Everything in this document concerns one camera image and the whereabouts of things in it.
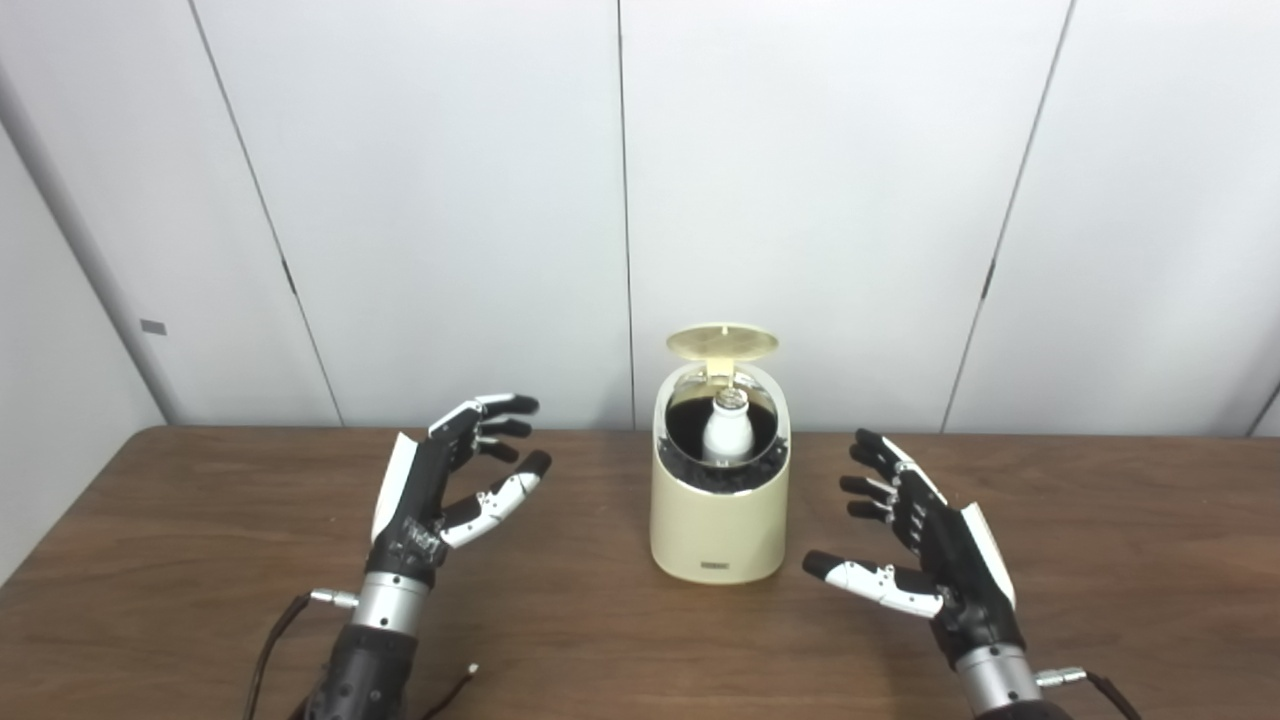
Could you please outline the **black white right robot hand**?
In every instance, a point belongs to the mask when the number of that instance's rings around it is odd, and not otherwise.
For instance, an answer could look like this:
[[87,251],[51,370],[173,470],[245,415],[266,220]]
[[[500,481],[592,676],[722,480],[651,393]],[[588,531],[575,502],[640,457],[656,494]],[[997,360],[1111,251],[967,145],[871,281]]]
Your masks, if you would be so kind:
[[847,512],[892,532],[918,566],[806,552],[803,570],[882,607],[924,618],[948,666],[987,646],[1027,648],[1016,591],[978,503],[951,503],[922,465],[890,437],[860,428],[849,448],[873,477],[841,477],[855,495]]

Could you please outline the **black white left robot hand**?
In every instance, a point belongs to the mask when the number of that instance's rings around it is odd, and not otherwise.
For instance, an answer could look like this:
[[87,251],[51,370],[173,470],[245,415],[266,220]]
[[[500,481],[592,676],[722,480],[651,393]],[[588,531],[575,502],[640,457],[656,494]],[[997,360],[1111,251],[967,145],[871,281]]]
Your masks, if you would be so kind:
[[[484,395],[434,421],[421,441],[398,434],[375,503],[365,574],[433,587],[452,550],[493,530],[520,507],[550,469],[552,457],[543,451],[521,456],[504,438],[529,437],[532,428],[526,419],[539,409],[531,396]],[[488,488],[447,505],[452,475],[476,456],[516,468]]]

